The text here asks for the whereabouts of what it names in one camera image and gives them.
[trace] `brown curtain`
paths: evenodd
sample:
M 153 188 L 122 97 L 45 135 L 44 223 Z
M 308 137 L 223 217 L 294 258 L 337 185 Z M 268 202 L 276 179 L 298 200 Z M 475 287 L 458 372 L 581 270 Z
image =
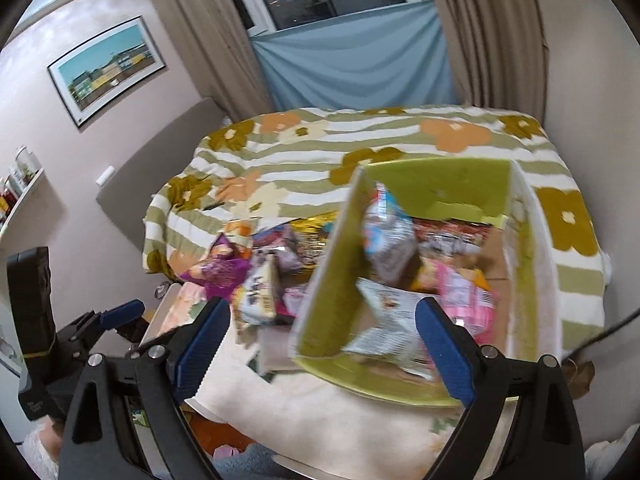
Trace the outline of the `brown curtain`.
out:
M 537 0 L 436 0 L 456 88 L 467 103 L 543 121 L 547 52 Z
M 151 0 L 202 96 L 234 121 L 273 112 L 232 0 Z

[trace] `cream flower pattern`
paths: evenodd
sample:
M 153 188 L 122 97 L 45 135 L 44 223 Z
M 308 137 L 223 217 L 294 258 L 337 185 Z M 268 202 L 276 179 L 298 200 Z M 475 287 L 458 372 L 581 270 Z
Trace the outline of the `cream flower pattern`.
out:
M 317 140 L 326 135 L 329 121 L 315 121 L 313 123 L 300 123 L 280 132 L 278 140 L 282 144 L 293 144 L 300 140 Z
M 273 182 L 264 184 L 256 189 L 247 200 L 237 202 L 229 212 L 238 219 L 249 218 L 277 218 L 280 214 L 280 202 L 289 191 L 276 186 Z

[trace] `picture frame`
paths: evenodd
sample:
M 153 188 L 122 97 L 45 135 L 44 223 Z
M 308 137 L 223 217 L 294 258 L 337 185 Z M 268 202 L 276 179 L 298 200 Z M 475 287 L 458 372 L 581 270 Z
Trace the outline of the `picture frame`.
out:
M 89 38 L 47 70 L 76 126 L 165 67 L 141 16 Z

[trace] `bedspread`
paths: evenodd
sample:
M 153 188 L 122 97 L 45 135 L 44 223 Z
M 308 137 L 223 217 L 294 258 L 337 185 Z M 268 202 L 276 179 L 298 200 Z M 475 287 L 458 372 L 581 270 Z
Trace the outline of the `bedspread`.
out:
M 602 330 L 603 263 L 571 173 L 540 124 L 507 110 L 427 106 L 300 108 L 257 116 L 205 137 L 154 197 L 143 265 L 174 276 L 204 256 L 233 219 L 258 228 L 338 210 L 359 164 L 472 156 L 515 160 L 544 211 L 557 269 L 562 346 Z

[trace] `beige wall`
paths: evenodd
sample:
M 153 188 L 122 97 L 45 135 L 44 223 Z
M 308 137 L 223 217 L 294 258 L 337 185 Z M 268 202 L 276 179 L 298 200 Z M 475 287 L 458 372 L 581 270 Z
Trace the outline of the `beige wall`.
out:
M 47 65 L 95 34 L 139 15 L 167 68 L 119 97 L 80 132 L 56 93 Z M 7 255 L 49 246 L 57 324 L 132 298 L 157 304 L 153 291 L 161 277 L 143 272 L 138 250 L 95 203 L 95 180 L 108 166 L 118 168 L 199 99 L 149 0 L 75 0 L 35 23 L 0 53 L 0 173 L 15 149 L 26 144 L 47 176 L 39 196 L 20 211 L 0 251 Z
M 640 46 L 610 0 L 540 0 L 549 47 L 545 127 L 568 164 L 614 272 L 607 325 L 640 306 Z M 640 320 L 590 351 L 577 401 L 585 443 L 640 422 Z

